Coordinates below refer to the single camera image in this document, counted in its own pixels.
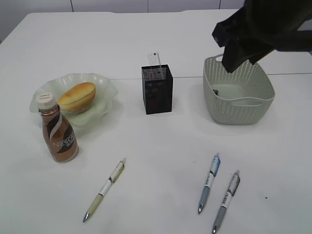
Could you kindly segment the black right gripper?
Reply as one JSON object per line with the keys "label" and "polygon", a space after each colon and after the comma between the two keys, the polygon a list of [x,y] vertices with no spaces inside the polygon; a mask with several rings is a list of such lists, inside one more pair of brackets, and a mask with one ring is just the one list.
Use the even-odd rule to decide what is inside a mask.
{"label": "black right gripper", "polygon": [[310,0],[245,1],[213,30],[216,43],[224,47],[223,67],[232,73],[247,59],[255,64],[274,50],[310,51],[312,32],[299,27],[311,18]]}

